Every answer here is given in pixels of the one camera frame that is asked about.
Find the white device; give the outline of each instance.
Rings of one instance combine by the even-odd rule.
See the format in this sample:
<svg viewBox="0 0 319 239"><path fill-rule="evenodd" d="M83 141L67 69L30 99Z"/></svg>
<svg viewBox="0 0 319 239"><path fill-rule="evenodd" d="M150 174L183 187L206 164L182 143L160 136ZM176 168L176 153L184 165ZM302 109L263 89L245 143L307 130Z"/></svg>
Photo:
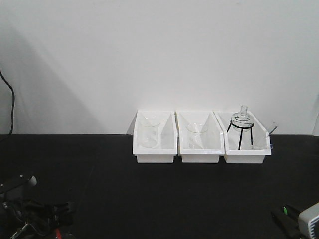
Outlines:
<svg viewBox="0 0 319 239"><path fill-rule="evenodd" d="M310 239L319 239L319 203L299 214L298 226L303 235Z"/></svg>

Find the black table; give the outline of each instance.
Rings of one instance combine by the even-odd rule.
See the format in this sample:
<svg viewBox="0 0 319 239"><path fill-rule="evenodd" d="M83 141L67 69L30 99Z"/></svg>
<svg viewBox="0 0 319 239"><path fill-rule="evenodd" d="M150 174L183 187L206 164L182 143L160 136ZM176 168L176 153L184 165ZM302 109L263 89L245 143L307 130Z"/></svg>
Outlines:
<svg viewBox="0 0 319 239"><path fill-rule="evenodd" d="M0 143L0 182L33 170L27 197L75 201L79 239L281 239L270 210L319 201L319 138L271 136L257 165L137 164L129 135L13 135Z"/></svg>

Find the green light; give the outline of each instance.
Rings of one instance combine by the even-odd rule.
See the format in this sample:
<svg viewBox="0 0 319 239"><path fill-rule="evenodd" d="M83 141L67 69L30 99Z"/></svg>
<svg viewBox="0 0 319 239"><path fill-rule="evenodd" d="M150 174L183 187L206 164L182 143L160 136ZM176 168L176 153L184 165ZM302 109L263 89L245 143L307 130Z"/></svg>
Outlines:
<svg viewBox="0 0 319 239"><path fill-rule="evenodd" d="M287 208L283 207L283 209L284 209L284 214L288 215Z"/></svg>

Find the storage bin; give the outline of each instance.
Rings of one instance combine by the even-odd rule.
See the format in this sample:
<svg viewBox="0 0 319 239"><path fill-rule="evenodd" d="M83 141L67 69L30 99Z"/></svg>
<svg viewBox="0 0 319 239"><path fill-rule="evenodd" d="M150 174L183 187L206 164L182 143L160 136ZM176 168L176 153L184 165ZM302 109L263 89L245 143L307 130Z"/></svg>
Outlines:
<svg viewBox="0 0 319 239"><path fill-rule="evenodd" d="M177 155L177 128L173 111L138 111L133 134L138 163L173 163Z"/></svg>
<svg viewBox="0 0 319 239"><path fill-rule="evenodd" d="M179 155L183 163L218 163L223 131L213 112L177 112Z"/></svg>
<svg viewBox="0 0 319 239"><path fill-rule="evenodd" d="M243 132L241 149L238 150L238 143L240 140L240 132L234 130L232 127L227 133L232 115L236 112L214 112L216 118L224 132L225 139L225 155L224 158L227 163L263 163L265 155L271 155L271 146L268 132L251 114L254 118L253 129L253 147L251 146L250 131Z"/></svg>

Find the black cable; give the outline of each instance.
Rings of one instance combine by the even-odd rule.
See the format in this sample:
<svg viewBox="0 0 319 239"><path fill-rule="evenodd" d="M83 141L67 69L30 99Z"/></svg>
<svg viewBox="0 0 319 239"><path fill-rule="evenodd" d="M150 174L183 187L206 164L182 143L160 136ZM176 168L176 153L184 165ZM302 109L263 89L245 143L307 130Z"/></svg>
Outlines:
<svg viewBox="0 0 319 239"><path fill-rule="evenodd" d="M5 84L6 84L6 85L10 88L11 93L12 93L12 106L11 106L11 129L10 129L9 134L8 134L8 135L7 135L7 137L6 137L6 138L9 138L9 136L10 136L10 135L12 135L13 127L14 127L14 123L13 123L13 116L14 116L15 94L14 94L14 90L13 90L12 86L11 86L11 85L9 84L9 82L8 82L8 81L4 78L4 76L3 76L2 72L1 72L1 70L0 70L0 76L1 76L1 78L3 79L3 81L5 82Z"/></svg>

